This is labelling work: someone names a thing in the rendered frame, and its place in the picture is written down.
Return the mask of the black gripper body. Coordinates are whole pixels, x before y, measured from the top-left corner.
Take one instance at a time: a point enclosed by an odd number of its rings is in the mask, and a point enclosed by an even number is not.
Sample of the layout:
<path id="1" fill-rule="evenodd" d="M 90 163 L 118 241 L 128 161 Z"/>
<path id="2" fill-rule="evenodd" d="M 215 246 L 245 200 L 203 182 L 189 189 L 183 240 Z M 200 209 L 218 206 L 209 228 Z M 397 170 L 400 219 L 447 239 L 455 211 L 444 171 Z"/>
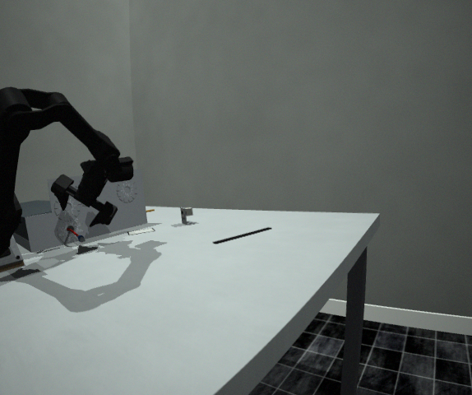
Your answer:
<path id="1" fill-rule="evenodd" d="M 110 202 L 103 204 L 96 200 L 101 188 L 89 188 L 83 183 L 83 180 L 81 180 L 78 189 L 75 189 L 71 186 L 73 183 L 74 180 L 70 179 L 65 174 L 61 174 L 53 182 L 51 192 L 57 194 L 58 196 L 64 196 L 67 193 L 87 207 L 92 206 L 99 211 L 99 215 L 97 216 L 98 220 L 106 225 L 109 225 L 118 209 Z"/>

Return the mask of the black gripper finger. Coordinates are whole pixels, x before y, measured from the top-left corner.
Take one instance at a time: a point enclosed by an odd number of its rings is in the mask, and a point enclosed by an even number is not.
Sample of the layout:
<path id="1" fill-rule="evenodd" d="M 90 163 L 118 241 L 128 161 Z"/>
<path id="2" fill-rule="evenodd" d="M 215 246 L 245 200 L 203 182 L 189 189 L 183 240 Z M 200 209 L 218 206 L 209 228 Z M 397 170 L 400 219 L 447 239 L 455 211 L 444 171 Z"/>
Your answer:
<path id="1" fill-rule="evenodd" d="M 98 215 L 97 215 L 97 216 L 98 216 Z M 104 224 L 104 223 L 102 223 L 101 221 L 99 221 L 99 220 L 97 219 L 97 216 L 96 216 L 96 218 L 94 218 L 94 220 L 90 223 L 90 227 L 93 226 L 93 225 L 97 225 L 97 224 L 102 224 L 102 225 Z"/>
<path id="2" fill-rule="evenodd" d="M 54 194 L 54 195 L 57 197 L 57 199 L 58 199 L 58 201 L 61 205 L 61 208 L 64 211 L 66 206 L 67 206 L 67 201 L 68 201 L 68 198 L 69 198 L 69 194 L 65 194 L 64 196 L 58 196 L 57 194 Z"/>

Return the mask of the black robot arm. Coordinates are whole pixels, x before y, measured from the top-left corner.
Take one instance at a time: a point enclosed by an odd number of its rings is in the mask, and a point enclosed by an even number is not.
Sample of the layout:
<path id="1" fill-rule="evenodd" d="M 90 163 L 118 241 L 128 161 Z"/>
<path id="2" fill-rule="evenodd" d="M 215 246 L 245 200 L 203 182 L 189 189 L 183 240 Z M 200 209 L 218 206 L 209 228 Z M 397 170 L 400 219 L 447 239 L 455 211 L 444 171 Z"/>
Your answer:
<path id="1" fill-rule="evenodd" d="M 32 108 L 40 110 L 33 111 Z M 19 223 L 22 223 L 21 205 L 14 193 L 21 143 L 29 136 L 30 130 L 44 128 L 53 122 L 60 122 L 88 146 L 88 150 L 96 159 L 81 163 L 84 171 L 82 180 L 87 187 L 101 188 L 100 195 L 107 181 L 114 183 L 133 177 L 132 158 L 130 156 L 118 158 L 120 156 L 118 148 L 105 134 L 89 126 L 62 93 L 15 87 L 2 88 L 0 90 L 0 258 L 11 254 L 8 248 L 10 239 Z"/>

